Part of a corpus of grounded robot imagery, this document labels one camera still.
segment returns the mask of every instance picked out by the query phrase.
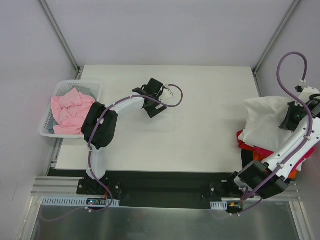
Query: gray cloth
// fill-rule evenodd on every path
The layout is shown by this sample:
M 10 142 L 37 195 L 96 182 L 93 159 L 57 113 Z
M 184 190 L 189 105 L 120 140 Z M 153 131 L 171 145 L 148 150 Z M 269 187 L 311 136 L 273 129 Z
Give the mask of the gray cloth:
M 83 86 L 75 86 L 74 87 L 79 93 L 82 93 L 83 95 L 88 95 L 94 98 L 94 100 L 97 101 L 96 97 L 91 93 L 89 88 L 83 87 Z M 48 123 L 48 131 L 50 134 L 55 134 L 54 126 L 58 125 L 57 121 L 54 119 L 54 116 L 50 119 L 50 122 Z

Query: white cloth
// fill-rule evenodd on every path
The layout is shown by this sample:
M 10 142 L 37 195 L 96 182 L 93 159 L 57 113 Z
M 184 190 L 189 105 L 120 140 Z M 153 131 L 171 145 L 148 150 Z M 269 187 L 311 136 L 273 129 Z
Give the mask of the white cloth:
M 279 128 L 286 117 L 289 102 L 292 102 L 290 98 L 280 96 L 245 100 L 246 126 L 238 139 L 250 146 L 277 151 L 293 134 Z

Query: metal post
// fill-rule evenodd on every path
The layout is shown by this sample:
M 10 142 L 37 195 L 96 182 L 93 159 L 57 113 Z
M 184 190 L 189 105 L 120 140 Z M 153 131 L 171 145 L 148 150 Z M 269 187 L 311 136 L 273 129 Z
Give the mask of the metal post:
M 67 41 L 65 40 L 58 24 L 57 24 L 57 21 L 55 20 L 55 17 L 53 16 L 49 6 L 48 6 L 48 3 L 46 0 L 38 0 L 38 2 L 40 3 L 40 6 L 42 7 L 45 15 L 47 16 L 56 36 L 58 37 L 61 45 L 62 45 L 62 48 L 63 50 L 65 51 L 70 63 L 72 64 L 73 68 L 76 70 L 76 72 L 79 72 L 80 70 L 80 67 L 74 57 L 74 55 L 72 54 L 68 44 L 67 44 Z
M 273 47 L 277 43 L 277 41 L 280 38 L 280 36 L 282 35 L 285 27 L 288 25 L 290 19 L 292 18 L 292 16 L 294 15 L 296 10 L 298 9 L 301 2 L 302 2 L 302 0 L 294 0 L 292 2 L 291 6 L 289 7 L 287 12 L 285 13 L 283 19 L 281 20 L 279 26 L 275 30 L 275 33 L 273 34 L 271 40 L 269 41 L 268 45 L 266 46 L 265 50 L 263 51 L 263 54 L 261 55 L 258 63 L 256 64 L 256 67 L 253 69 L 254 75 L 256 75 L 257 72 L 260 70 L 262 64 L 265 62 L 265 60 L 269 56 L 271 50 L 273 49 Z

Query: gray floor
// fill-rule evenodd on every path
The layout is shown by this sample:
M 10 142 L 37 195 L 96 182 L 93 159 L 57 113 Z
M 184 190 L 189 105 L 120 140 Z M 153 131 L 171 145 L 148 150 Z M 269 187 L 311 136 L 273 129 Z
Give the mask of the gray floor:
M 45 206 L 53 219 L 73 207 Z M 40 240 L 298 240 L 289 203 L 262 202 L 241 214 L 224 211 L 160 208 L 110 208 L 101 213 L 79 210 L 55 222 L 39 222 L 32 239 Z

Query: white table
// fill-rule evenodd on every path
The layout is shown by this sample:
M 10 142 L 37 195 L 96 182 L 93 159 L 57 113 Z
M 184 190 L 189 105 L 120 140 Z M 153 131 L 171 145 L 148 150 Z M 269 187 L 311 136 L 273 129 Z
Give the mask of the white table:
M 110 171 L 223 173 L 242 169 L 236 133 L 245 128 L 243 100 L 258 97 L 249 67 L 86 65 L 81 79 L 103 83 L 103 104 L 128 96 L 155 78 L 176 84 L 184 93 L 180 106 L 150 119 L 145 110 L 117 122 L 107 147 Z M 180 99 L 178 90 L 167 103 Z M 64 139 L 56 169 L 85 170 L 83 139 Z

